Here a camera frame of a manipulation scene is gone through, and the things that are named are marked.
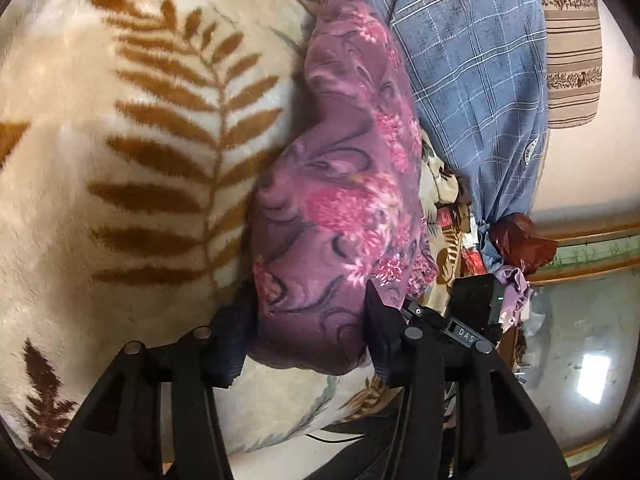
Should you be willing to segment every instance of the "fleece blanket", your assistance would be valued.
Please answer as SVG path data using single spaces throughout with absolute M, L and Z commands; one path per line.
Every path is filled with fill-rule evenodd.
M 320 0 L 305 76 L 321 121 L 260 182 L 251 356 L 345 374 L 366 358 L 366 283 L 400 308 L 434 280 L 422 134 L 399 46 L 362 0 Z
M 310 9 L 13 0 L 0 17 L 0 415 L 20 446 L 50 456 L 124 344 L 177 340 L 250 275 L 255 181 L 314 120 Z M 394 394 L 370 365 L 251 359 L 215 391 L 230 454 Z

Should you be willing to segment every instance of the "fabric pile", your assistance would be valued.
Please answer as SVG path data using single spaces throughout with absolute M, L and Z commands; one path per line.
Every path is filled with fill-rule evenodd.
M 420 202 L 427 219 L 431 254 L 436 261 L 436 279 L 418 298 L 422 306 L 445 313 L 449 289 L 456 277 L 460 257 L 460 232 L 453 222 L 442 222 L 447 205 L 464 199 L 458 178 L 436 155 L 427 133 L 422 131 Z
M 584 106 L 597 104 L 597 94 L 588 104 L 580 101 L 597 89 L 601 49 L 595 0 L 365 1 L 402 46 L 420 124 L 435 153 L 468 183 L 470 208 L 457 196 L 437 203 L 439 229 L 430 242 L 438 274 L 421 303 L 444 312 L 456 277 L 492 272 L 510 290 L 503 315 L 507 330 L 526 311 L 531 291 L 525 275 L 555 248 L 548 240 L 546 253 L 529 266 L 511 261 L 511 250 L 492 243 L 489 232 L 513 214 L 529 212 L 550 118 L 578 124 Z M 554 5 L 558 12 L 550 8 Z M 592 21 L 571 22 L 578 19 Z M 584 51 L 570 47 L 568 34 L 578 29 L 589 40 Z M 565 85 L 561 96 L 551 80 L 571 79 L 568 71 L 583 68 L 594 72 L 590 83 Z M 587 84 L 588 90 L 575 90 Z M 565 99 L 554 102 L 551 117 L 548 87 L 554 98 Z M 532 240 L 526 244 L 535 246 Z

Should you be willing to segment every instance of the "wall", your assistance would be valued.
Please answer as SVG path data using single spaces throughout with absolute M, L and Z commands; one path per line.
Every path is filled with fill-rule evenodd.
M 532 218 L 540 225 L 640 210 L 640 78 L 601 0 L 602 91 L 593 121 L 551 130 Z

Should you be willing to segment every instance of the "shirt logo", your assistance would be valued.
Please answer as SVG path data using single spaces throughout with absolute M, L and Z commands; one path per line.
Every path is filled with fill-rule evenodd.
M 533 139 L 529 145 L 527 146 L 527 149 L 524 150 L 524 165 L 528 166 L 529 163 L 531 162 L 531 156 L 533 155 L 533 152 L 536 151 L 536 146 L 538 145 L 538 141 L 540 140 L 540 136 L 537 136 L 535 139 Z

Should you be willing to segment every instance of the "wooden frame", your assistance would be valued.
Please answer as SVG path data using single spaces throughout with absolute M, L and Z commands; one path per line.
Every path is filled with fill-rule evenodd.
M 593 244 L 640 235 L 640 219 L 630 221 L 628 218 L 621 218 L 620 223 L 614 225 L 610 223 L 608 225 L 603 224 L 602 221 L 585 222 L 575 225 L 572 232 L 553 232 L 550 229 L 541 229 L 540 235 L 558 241 L 560 248 Z M 640 266 L 640 255 L 631 257 L 622 254 L 621 256 L 612 256 L 593 264 L 581 264 L 574 268 L 553 269 L 541 267 L 536 273 L 528 276 L 527 279 L 531 285 L 548 285 L 584 278 L 596 278 L 610 272 L 638 266 Z
M 610 433 L 603 433 L 602 435 L 588 441 L 581 446 L 573 447 L 564 451 L 564 460 L 569 466 L 571 472 L 571 478 L 578 478 L 585 469 L 588 468 L 590 463 L 600 454 L 602 449 L 607 445 L 609 441 Z

